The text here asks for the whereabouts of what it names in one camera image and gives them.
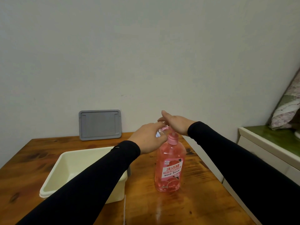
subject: wooden table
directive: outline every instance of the wooden table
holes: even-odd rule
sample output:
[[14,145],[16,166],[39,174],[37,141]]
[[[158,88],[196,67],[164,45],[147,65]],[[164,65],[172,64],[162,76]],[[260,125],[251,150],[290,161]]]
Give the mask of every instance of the wooden table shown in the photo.
[[[15,224],[43,201],[39,190],[60,154],[114,146],[126,140],[81,141],[78,136],[33,139],[0,169],[0,224]],[[171,193],[154,187],[156,152],[131,164],[125,185],[126,224],[254,224],[190,145],[181,187]],[[95,224],[123,224],[124,200],[106,204]]]

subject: person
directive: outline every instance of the person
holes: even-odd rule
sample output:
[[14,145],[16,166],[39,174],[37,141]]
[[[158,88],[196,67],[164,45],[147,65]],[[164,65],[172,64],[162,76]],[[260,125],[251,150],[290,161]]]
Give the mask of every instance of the person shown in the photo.
[[155,137],[157,130],[165,125],[196,140],[262,224],[298,223],[297,184],[204,123],[162,111],[157,123],[141,126],[17,224],[93,224],[129,165],[139,155],[150,153],[167,141],[165,135]]

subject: cream plastic bin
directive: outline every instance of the cream plastic bin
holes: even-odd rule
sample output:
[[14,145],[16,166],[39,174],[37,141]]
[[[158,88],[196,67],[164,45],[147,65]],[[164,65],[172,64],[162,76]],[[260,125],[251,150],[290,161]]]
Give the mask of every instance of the cream plastic bin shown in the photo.
[[[112,148],[113,147],[100,147],[78,151],[67,151],[61,154],[40,189],[40,197],[49,197],[85,168],[110,152]],[[106,204],[124,199],[126,180],[127,171],[121,176]]]

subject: forearm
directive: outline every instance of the forearm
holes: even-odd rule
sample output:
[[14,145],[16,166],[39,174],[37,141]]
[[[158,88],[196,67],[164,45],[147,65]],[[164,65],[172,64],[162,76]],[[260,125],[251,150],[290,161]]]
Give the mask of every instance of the forearm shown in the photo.
[[296,217],[300,187],[285,175],[202,122],[188,135],[208,154],[230,186],[262,224]]
[[123,141],[29,212],[18,224],[93,224],[115,185],[140,155]]

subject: lid leaning against wall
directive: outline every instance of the lid leaning against wall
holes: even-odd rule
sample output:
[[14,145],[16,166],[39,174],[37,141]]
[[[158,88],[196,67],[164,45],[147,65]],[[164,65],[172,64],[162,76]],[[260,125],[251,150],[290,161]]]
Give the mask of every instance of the lid leaning against wall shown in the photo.
[[79,112],[80,140],[102,140],[121,136],[120,110],[82,110]]

